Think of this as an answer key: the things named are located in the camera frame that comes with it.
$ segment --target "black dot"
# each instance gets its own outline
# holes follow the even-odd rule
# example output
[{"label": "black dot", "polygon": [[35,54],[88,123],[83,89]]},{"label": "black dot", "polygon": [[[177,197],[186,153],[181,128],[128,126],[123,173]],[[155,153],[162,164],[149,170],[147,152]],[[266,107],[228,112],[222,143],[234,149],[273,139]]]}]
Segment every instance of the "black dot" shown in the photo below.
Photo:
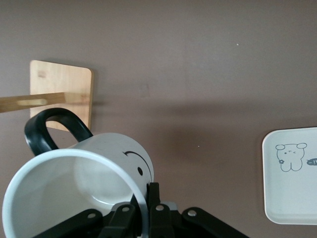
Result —
[{"label": "black dot", "polygon": [[143,175],[143,171],[140,167],[138,167],[138,171],[139,171],[139,174],[142,176]]}]

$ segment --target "black curved line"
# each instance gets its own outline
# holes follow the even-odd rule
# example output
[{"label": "black curved line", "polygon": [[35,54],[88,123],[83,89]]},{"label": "black curved line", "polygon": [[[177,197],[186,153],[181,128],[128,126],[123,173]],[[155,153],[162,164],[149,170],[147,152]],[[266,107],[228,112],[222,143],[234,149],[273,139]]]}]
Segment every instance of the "black curved line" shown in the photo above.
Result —
[{"label": "black curved line", "polygon": [[149,169],[149,171],[150,171],[150,176],[151,176],[151,181],[152,181],[152,173],[151,173],[150,167],[149,167],[148,163],[145,161],[145,159],[144,159],[141,155],[139,155],[138,153],[136,153],[136,152],[134,152],[134,151],[126,151],[126,152],[123,152],[123,153],[124,153],[126,156],[128,156],[128,154],[138,155],[138,156],[145,162],[145,164],[147,165],[147,167],[148,167],[148,169]]}]

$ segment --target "cartoon bear drawing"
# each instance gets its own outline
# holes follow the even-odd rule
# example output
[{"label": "cartoon bear drawing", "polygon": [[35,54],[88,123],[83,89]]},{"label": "cartoon bear drawing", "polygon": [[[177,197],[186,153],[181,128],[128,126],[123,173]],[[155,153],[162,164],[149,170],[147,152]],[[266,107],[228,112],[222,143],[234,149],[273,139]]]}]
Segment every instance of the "cartoon bear drawing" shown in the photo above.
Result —
[{"label": "cartoon bear drawing", "polygon": [[277,149],[277,158],[281,170],[284,172],[300,170],[303,166],[302,158],[306,147],[306,143],[277,145],[275,148]]}]

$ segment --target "bear ear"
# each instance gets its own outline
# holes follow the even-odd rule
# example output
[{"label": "bear ear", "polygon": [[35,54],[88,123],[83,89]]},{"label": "bear ear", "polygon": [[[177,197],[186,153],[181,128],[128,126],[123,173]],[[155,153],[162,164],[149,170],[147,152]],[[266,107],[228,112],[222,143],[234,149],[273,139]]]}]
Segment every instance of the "bear ear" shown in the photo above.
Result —
[{"label": "bear ear", "polygon": [[307,147],[307,144],[306,143],[300,143],[296,147],[299,148],[299,149],[304,149],[304,148]]},{"label": "bear ear", "polygon": [[277,145],[275,148],[277,150],[284,150],[285,149],[285,145]]}]

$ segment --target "wooden stick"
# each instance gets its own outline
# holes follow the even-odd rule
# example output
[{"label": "wooden stick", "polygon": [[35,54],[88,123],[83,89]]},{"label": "wooden stick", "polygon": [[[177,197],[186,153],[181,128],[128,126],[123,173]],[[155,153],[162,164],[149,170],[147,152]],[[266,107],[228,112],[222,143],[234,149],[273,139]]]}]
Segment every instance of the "wooden stick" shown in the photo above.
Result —
[{"label": "wooden stick", "polygon": [[0,98],[0,113],[66,103],[65,93],[46,93]]}]

